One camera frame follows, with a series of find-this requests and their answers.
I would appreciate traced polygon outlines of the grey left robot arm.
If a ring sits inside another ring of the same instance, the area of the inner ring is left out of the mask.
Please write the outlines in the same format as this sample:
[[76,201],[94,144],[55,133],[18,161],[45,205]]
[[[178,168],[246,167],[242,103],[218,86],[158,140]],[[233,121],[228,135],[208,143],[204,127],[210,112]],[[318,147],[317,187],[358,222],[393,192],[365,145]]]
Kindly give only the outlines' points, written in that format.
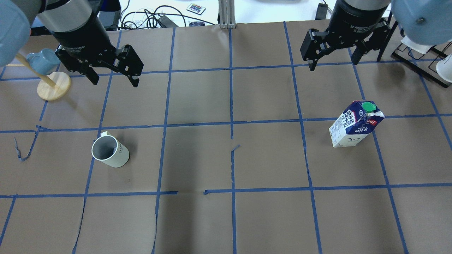
[[70,72],[79,72],[94,85],[94,67],[108,68],[139,84],[143,62],[127,44],[116,48],[87,0],[2,0],[0,2],[0,63],[10,64],[26,45],[38,18],[59,42],[55,55]]

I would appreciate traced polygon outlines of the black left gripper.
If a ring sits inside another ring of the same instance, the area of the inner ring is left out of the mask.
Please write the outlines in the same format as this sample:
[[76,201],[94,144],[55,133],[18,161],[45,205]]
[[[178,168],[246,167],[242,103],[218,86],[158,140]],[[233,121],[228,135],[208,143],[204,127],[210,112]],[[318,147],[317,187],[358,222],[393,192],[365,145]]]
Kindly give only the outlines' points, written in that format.
[[62,46],[55,54],[69,72],[79,72],[97,85],[100,77],[89,65],[92,64],[121,73],[134,88],[138,87],[144,67],[142,60],[129,44],[116,49],[97,15],[92,14],[84,25],[73,31],[50,33]]

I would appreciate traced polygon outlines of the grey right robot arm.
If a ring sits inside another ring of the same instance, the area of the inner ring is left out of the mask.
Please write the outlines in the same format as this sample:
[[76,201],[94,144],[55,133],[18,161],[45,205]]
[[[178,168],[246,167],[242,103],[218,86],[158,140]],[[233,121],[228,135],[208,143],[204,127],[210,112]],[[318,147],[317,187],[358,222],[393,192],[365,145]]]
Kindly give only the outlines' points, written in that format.
[[302,59],[314,71],[317,61],[334,50],[355,47],[351,61],[356,65],[370,50],[384,48],[393,32],[383,18],[389,6],[414,43],[434,46],[451,39],[450,0],[338,0],[327,29],[307,32],[300,48]]

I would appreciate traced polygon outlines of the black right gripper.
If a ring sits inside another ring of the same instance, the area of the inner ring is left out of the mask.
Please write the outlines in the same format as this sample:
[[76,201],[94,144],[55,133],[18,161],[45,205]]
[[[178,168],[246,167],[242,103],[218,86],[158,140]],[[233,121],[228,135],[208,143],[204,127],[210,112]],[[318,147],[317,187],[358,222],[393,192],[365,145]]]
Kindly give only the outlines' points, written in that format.
[[338,48],[351,47],[356,41],[356,49],[351,56],[353,65],[357,65],[370,50],[379,51],[379,62],[398,26],[395,21],[389,27],[389,22],[381,18],[386,8],[386,0],[336,1],[326,31],[309,29],[300,47],[302,59],[308,62],[310,71],[315,70],[323,56]]

